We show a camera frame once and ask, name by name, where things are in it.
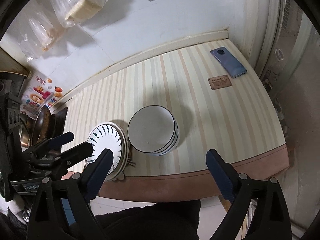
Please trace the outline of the colourful cartoon wall sticker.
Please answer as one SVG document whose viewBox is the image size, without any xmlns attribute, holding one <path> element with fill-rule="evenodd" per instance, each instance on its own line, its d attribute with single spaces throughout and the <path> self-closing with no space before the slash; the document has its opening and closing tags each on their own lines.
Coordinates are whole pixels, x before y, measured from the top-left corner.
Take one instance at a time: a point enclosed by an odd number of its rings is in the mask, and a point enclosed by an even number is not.
<svg viewBox="0 0 320 240">
<path fill-rule="evenodd" d="M 36 119 L 43 106 L 52 107 L 63 96 L 63 88 L 48 77 L 33 74 L 22 94 L 20 112 Z"/>
</svg>

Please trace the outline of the steel pot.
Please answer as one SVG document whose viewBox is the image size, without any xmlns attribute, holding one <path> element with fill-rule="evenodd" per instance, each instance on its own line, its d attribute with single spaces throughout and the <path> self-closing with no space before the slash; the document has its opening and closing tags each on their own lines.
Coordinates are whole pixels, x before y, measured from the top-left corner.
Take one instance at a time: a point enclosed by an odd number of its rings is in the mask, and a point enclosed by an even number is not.
<svg viewBox="0 0 320 240">
<path fill-rule="evenodd" d="M 20 114 L 20 142 L 22 148 L 28 148 L 31 146 L 31 137 L 33 132 L 34 120 L 26 114 Z"/>
</svg>

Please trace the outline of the black induction cooktop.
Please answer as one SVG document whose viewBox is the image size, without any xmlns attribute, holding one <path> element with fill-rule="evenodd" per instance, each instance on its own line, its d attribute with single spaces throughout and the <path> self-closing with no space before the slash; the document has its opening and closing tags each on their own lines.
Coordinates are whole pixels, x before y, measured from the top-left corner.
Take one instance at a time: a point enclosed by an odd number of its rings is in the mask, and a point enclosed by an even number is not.
<svg viewBox="0 0 320 240">
<path fill-rule="evenodd" d="M 49 128 L 46 135 L 47 139 L 55 138 L 63 134 L 67 112 L 68 107 L 65 107 L 50 116 Z"/>
</svg>

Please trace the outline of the blue smartphone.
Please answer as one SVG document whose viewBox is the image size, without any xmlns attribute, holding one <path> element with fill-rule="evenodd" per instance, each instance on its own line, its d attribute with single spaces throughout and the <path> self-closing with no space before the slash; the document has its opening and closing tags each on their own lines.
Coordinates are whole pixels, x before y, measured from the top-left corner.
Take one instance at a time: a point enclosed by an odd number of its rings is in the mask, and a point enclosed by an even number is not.
<svg viewBox="0 0 320 240">
<path fill-rule="evenodd" d="M 217 59 L 231 78 L 235 79 L 247 73 L 247 69 L 226 47 L 213 49 L 210 53 Z"/>
</svg>

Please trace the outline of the brown label on mat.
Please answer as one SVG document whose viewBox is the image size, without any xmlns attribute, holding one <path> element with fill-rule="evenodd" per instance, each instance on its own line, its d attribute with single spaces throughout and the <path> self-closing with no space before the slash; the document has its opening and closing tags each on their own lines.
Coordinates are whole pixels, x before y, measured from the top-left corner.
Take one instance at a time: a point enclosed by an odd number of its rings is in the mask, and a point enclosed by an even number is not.
<svg viewBox="0 0 320 240">
<path fill-rule="evenodd" d="M 231 87 L 232 83 L 228 75 L 221 75 L 216 77 L 211 77 L 208 79 L 209 85 L 212 90 L 217 90 L 221 88 Z"/>
</svg>

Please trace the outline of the white plate red rim pattern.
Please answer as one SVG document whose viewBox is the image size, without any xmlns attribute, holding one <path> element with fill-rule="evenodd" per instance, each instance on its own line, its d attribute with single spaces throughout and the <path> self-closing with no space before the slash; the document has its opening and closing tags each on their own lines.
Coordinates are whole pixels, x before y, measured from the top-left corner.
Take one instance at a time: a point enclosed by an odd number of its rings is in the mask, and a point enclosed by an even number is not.
<svg viewBox="0 0 320 240">
<path fill-rule="evenodd" d="M 124 169 L 129 159 L 129 143 L 123 129 L 113 122 L 104 125 L 107 131 L 105 147 L 113 152 L 113 165 L 105 181 L 123 180 Z"/>
</svg>

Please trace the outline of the dark frying pan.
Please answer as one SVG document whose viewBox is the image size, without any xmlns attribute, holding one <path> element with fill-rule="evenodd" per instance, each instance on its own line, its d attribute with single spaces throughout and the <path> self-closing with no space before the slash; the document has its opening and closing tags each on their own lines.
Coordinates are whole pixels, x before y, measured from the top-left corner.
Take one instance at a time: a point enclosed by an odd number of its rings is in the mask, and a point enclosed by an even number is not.
<svg viewBox="0 0 320 240">
<path fill-rule="evenodd" d="M 56 126 L 55 114 L 52 114 L 49 108 L 44 105 L 38 116 L 36 117 L 33 132 L 31 136 L 31 146 L 42 142 L 44 139 L 50 139 L 53 137 Z"/>
</svg>

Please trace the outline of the white bowl dark rim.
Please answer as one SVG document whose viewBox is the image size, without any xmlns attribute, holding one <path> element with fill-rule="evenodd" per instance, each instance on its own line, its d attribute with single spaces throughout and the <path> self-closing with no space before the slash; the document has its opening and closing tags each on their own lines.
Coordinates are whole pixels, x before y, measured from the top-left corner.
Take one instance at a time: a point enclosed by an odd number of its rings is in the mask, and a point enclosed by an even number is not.
<svg viewBox="0 0 320 240">
<path fill-rule="evenodd" d="M 153 156 L 170 153 L 180 140 L 176 119 L 160 105 L 146 106 L 137 111 L 129 121 L 127 135 L 135 150 Z"/>
</svg>

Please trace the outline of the white plate blue ray pattern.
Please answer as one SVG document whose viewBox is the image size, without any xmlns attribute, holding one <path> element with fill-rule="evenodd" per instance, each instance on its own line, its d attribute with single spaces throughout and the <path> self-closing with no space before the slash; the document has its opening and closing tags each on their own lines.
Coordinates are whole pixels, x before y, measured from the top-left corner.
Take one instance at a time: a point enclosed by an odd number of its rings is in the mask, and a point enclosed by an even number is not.
<svg viewBox="0 0 320 240">
<path fill-rule="evenodd" d="M 101 124 L 93 129 L 87 142 L 93 146 L 92 155 L 86 159 L 87 164 L 95 162 L 104 149 L 112 151 L 113 164 L 108 172 L 108 175 L 110 175 L 119 166 L 123 150 L 123 143 L 118 130 L 111 123 Z"/>
</svg>

